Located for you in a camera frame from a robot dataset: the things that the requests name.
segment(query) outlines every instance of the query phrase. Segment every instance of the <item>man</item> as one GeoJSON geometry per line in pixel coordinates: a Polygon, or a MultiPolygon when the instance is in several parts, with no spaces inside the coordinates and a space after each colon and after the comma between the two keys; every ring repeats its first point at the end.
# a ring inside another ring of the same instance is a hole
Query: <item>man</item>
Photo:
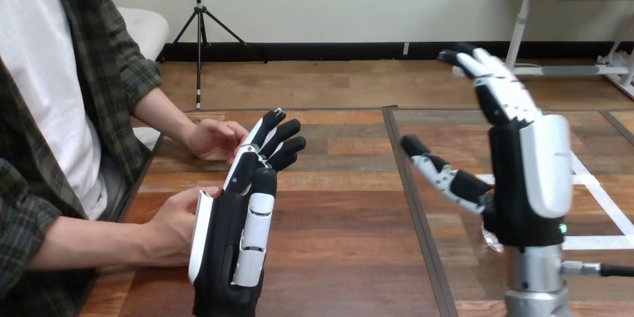
{"type": "Polygon", "coordinates": [[[0,0],[0,58],[0,316],[74,315],[98,267],[186,264],[198,188],[104,221],[150,152],[129,116],[228,163],[247,131],[176,108],[111,0],[0,0]]]}

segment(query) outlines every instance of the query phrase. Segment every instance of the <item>rolled-up sleeve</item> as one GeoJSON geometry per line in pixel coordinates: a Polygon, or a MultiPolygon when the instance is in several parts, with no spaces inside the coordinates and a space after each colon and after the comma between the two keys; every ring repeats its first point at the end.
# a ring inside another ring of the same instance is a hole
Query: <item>rolled-up sleeve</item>
{"type": "Polygon", "coordinates": [[[146,59],[130,37],[126,22],[112,0],[101,0],[101,11],[111,44],[117,53],[117,65],[126,87],[128,109],[132,113],[139,100],[161,85],[156,62],[146,59]]]}
{"type": "Polygon", "coordinates": [[[30,195],[18,170],[0,158],[0,300],[19,281],[60,215],[48,201],[30,195]]]}

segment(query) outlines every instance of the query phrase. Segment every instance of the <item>black tripod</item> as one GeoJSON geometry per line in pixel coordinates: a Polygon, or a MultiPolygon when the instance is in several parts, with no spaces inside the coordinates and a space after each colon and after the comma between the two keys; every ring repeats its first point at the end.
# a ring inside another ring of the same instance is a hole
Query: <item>black tripod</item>
{"type": "Polygon", "coordinates": [[[238,37],[236,33],[233,33],[231,29],[229,29],[225,24],[223,24],[220,20],[218,20],[218,18],[213,16],[213,14],[211,14],[207,10],[207,7],[203,5],[201,0],[196,0],[196,3],[197,4],[196,4],[196,7],[194,8],[194,12],[189,17],[189,20],[185,23],[185,26],[182,27],[182,30],[180,31],[179,35],[174,40],[174,44],[178,43],[180,37],[182,36],[183,33],[185,33],[185,30],[187,30],[187,27],[189,26],[191,21],[194,20],[194,17],[198,16],[198,75],[197,75],[197,81],[196,81],[196,109],[200,109],[200,74],[203,71],[202,58],[203,58],[205,49],[207,48],[207,46],[209,46],[209,43],[207,43],[207,33],[205,32],[205,19],[204,19],[205,14],[208,15],[211,19],[213,19],[214,22],[216,22],[225,31],[229,32],[229,34],[231,34],[234,38],[236,38],[237,41],[239,41],[243,46],[248,47],[249,50],[253,53],[253,55],[257,58],[258,61],[264,61],[265,63],[268,63],[268,62],[265,59],[262,59],[262,57],[257,52],[255,52],[252,47],[248,46],[246,42],[244,42],[240,37],[238,37]]]}

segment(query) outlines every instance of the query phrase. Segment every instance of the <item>black baseboard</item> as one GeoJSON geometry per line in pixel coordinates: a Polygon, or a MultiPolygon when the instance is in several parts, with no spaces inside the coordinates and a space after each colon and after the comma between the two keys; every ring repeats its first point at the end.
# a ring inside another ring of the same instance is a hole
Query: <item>black baseboard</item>
{"type": "MultiPolygon", "coordinates": [[[[469,42],[505,58],[509,42],[469,42]]],[[[404,43],[210,43],[203,61],[374,61],[431,60],[455,42],[410,43],[406,55],[404,43]]],[[[632,42],[621,44],[631,52],[632,42]]],[[[606,55],[612,42],[523,42],[519,58],[596,59],[606,55]]],[[[196,43],[166,44],[165,61],[197,61],[196,43]]]]}

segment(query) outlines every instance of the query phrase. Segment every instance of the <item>white tape line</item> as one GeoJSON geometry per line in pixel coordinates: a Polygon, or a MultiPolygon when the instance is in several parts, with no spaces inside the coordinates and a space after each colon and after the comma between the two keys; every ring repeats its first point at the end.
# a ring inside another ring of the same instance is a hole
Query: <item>white tape line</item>
{"type": "MultiPolygon", "coordinates": [[[[571,153],[570,156],[572,158],[573,170],[577,175],[590,175],[588,169],[583,166],[583,163],[574,153],[571,153]]],[[[594,196],[594,199],[599,205],[601,205],[603,210],[605,210],[606,214],[614,221],[618,229],[625,235],[624,237],[630,245],[634,245],[634,224],[632,224],[632,221],[618,208],[601,185],[587,185],[586,188],[590,191],[590,194],[594,196]]]]}
{"type": "Polygon", "coordinates": [[[632,250],[626,236],[566,236],[564,250],[632,250]]]}
{"type": "MultiPolygon", "coordinates": [[[[495,184],[495,176],[490,173],[482,173],[478,175],[478,178],[487,184],[493,185],[495,184]]],[[[592,175],[573,175],[573,184],[574,185],[601,185],[599,180],[597,180],[592,175]]]]}

